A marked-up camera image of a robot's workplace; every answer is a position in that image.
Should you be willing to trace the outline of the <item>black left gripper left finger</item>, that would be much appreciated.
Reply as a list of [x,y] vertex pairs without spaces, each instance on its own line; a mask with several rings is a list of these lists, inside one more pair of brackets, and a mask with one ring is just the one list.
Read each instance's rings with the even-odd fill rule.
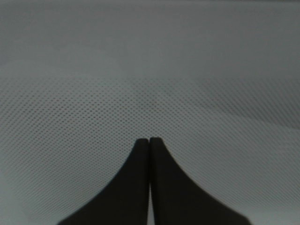
[[149,206],[148,139],[138,139],[114,178],[61,225],[145,225]]

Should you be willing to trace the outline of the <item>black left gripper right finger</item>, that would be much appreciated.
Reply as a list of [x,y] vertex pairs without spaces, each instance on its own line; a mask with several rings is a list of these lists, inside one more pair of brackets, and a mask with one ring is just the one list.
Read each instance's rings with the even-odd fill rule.
[[157,225],[250,224],[191,180],[159,137],[150,138],[150,186]]

